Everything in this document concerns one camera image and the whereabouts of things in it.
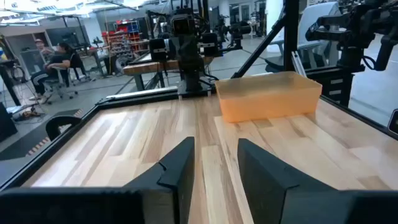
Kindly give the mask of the silver aluminium extrusion bar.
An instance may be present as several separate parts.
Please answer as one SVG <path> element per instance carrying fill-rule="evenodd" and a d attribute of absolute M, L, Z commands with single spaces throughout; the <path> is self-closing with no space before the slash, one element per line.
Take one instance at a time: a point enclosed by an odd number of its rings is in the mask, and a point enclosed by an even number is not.
<path fill-rule="evenodd" d="M 297 51 L 293 51 L 292 52 L 292 63 L 293 63 L 295 71 L 299 75 L 301 75 L 303 77 L 307 76 L 307 74 L 305 73 L 305 69 L 304 69 L 304 67 L 302 65 L 302 61 L 301 61 L 300 56 L 299 56 Z"/>

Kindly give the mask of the orange translucent plastic basket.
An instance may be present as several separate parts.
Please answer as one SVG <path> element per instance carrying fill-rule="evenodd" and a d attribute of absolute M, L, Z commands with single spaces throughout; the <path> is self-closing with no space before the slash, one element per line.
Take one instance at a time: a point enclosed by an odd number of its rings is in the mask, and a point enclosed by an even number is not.
<path fill-rule="evenodd" d="M 313 113 L 322 85 L 296 72 L 279 72 L 215 82 L 226 122 Z"/>

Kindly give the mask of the shelf with red blue bins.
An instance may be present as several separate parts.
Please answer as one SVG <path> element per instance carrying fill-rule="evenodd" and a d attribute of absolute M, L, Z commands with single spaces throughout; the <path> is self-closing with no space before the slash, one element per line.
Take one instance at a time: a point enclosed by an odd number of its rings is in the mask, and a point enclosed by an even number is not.
<path fill-rule="evenodd" d="M 111 55 L 133 60 L 148 53 L 148 28 L 144 18 L 124 19 L 106 23 L 102 38 Z"/>

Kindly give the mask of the black device box with screws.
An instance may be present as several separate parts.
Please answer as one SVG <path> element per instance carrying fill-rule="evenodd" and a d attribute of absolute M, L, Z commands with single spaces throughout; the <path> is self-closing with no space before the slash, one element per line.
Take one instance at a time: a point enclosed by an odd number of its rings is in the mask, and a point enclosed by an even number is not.
<path fill-rule="evenodd" d="M 398 135 L 398 109 L 392 112 L 387 128 L 390 132 Z"/>

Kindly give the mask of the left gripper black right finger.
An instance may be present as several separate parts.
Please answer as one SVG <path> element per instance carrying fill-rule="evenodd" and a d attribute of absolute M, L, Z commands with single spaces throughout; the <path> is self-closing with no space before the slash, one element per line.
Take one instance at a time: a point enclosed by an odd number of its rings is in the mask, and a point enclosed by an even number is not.
<path fill-rule="evenodd" d="M 237 149 L 255 224 L 398 224 L 398 190 L 338 190 L 248 139 Z"/>

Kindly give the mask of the black office chair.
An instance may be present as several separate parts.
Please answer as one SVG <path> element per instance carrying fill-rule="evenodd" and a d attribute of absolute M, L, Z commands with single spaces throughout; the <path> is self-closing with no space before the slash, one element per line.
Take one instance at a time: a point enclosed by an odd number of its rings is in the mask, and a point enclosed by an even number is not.
<path fill-rule="evenodd" d="M 61 99 L 73 99 L 75 95 L 78 94 L 76 90 L 72 90 L 70 93 L 70 86 L 72 85 L 72 81 L 70 80 L 70 70 L 77 65 L 77 58 L 78 54 L 72 53 L 71 57 L 71 64 L 70 68 L 68 69 L 68 81 L 69 81 L 69 87 L 66 86 L 65 81 L 63 80 L 61 74 L 60 74 L 60 68 L 57 68 L 58 71 L 58 79 L 52 78 L 49 80 L 44 81 L 44 87 L 45 87 L 45 96 L 48 97 L 48 100 L 45 103 L 42 104 L 52 104 L 50 99 L 53 96 L 53 94 L 58 95 Z"/>

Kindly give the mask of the white chair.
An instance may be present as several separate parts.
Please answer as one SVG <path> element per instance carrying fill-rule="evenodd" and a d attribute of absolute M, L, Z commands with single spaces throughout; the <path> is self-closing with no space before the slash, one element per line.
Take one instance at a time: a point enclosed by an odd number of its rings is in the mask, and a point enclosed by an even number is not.
<path fill-rule="evenodd" d="M 298 55 L 304 69 L 335 65 L 338 51 L 333 42 L 329 40 L 308 41 L 305 33 L 308 28 L 322 16 L 338 16 L 338 2 L 324 2 L 308 6 L 304 9 L 298 24 Z"/>

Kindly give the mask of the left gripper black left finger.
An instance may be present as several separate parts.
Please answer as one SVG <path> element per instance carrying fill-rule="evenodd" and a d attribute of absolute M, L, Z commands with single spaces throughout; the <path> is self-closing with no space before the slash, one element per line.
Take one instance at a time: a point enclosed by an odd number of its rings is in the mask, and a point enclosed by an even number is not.
<path fill-rule="evenodd" d="M 19 187 L 0 193 L 0 224 L 187 224 L 195 139 L 122 187 Z"/>

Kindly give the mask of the black striped-edge floor mat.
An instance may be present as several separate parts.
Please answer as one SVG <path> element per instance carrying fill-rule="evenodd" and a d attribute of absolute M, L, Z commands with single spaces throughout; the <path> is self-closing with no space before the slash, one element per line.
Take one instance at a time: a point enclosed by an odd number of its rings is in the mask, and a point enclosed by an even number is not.
<path fill-rule="evenodd" d="M 37 152 L 47 142 L 50 142 L 45 130 L 45 126 L 48 121 L 49 119 L 44 122 L 40 122 L 40 124 L 33 130 L 29 131 L 10 146 L 0 151 L 0 161 L 30 156 Z"/>

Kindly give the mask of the person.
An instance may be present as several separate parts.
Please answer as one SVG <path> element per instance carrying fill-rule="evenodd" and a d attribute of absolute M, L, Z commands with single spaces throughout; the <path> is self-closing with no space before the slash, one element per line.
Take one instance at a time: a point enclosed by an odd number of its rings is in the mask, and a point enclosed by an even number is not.
<path fill-rule="evenodd" d="M 45 61 L 49 61 L 54 53 L 54 49 L 51 47 L 46 47 L 41 39 L 35 39 L 35 45 L 43 55 Z"/>
<path fill-rule="evenodd" d="M 35 88 L 36 95 L 29 98 L 30 101 L 42 100 L 45 103 L 48 97 L 45 96 L 44 81 L 52 78 L 58 79 L 57 68 L 60 68 L 60 74 L 69 87 L 68 69 L 71 64 L 73 49 L 65 42 L 57 45 L 57 51 L 50 53 L 49 60 L 44 64 L 42 71 L 36 72 L 31 75 L 31 82 Z"/>

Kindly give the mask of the black vertical frame post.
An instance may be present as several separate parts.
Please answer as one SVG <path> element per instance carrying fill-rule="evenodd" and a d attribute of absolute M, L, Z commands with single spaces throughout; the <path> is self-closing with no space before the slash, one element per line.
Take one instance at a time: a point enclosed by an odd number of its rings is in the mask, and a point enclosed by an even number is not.
<path fill-rule="evenodd" d="M 284 0 L 284 70 L 294 71 L 293 53 L 297 51 L 299 0 Z"/>

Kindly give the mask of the black drawer cabinet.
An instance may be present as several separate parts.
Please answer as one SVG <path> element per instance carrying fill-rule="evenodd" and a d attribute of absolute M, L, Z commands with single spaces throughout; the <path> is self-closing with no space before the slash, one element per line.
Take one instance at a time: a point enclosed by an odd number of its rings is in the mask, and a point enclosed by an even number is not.
<path fill-rule="evenodd" d="M 308 78 L 322 85 L 322 95 L 348 107 L 354 74 L 345 68 L 322 67 L 305 71 Z"/>

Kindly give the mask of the wooden workbench with metal legs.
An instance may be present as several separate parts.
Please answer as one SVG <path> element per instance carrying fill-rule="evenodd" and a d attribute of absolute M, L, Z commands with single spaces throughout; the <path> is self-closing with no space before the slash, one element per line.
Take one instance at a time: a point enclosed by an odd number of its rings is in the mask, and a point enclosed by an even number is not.
<path fill-rule="evenodd" d="M 143 59 L 131 62 L 123 68 L 127 76 L 132 76 L 137 91 L 152 90 L 156 87 L 164 88 L 169 86 L 169 73 L 176 73 L 181 77 L 180 68 L 177 60 L 168 60 L 167 62 L 154 62 Z M 152 73 L 153 77 L 148 82 L 144 82 L 143 76 Z"/>

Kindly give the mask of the black computer tower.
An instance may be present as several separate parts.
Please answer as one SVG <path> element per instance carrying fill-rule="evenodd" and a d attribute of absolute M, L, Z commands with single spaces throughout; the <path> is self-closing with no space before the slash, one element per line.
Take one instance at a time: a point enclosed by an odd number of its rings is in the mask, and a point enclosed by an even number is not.
<path fill-rule="evenodd" d="M 17 133 L 16 126 L 7 112 L 5 106 L 0 102 L 0 142 Z"/>

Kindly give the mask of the black monitor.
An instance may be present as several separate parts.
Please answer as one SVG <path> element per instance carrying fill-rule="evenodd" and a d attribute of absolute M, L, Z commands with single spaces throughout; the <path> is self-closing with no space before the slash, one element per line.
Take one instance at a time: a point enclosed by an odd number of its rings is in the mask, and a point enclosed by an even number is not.
<path fill-rule="evenodd" d="M 47 29 L 47 35 L 52 45 L 65 42 L 72 47 L 87 44 L 89 38 L 87 36 L 85 27 L 62 27 Z"/>

